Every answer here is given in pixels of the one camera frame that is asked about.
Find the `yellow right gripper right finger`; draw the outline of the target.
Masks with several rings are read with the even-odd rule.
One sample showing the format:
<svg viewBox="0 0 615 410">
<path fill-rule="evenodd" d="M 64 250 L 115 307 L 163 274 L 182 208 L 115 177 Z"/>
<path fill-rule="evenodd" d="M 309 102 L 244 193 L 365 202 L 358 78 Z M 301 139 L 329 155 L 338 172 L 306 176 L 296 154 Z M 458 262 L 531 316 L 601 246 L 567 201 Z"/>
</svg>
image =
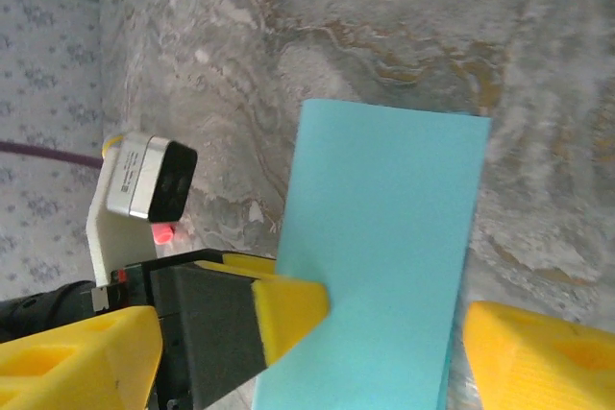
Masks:
<svg viewBox="0 0 615 410">
<path fill-rule="evenodd" d="M 462 340 L 484 409 L 614 407 L 611 332 L 474 301 Z"/>
</svg>

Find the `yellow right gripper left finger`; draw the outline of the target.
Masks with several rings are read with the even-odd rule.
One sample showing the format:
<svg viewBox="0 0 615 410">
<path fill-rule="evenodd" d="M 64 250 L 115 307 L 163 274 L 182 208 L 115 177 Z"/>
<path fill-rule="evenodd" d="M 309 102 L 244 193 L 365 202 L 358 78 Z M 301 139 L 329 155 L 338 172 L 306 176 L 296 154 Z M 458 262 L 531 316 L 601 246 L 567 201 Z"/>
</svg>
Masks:
<svg viewBox="0 0 615 410">
<path fill-rule="evenodd" d="M 1 345 L 3 409 L 145 409 L 162 352 L 156 310 L 134 306 Z"/>
</svg>

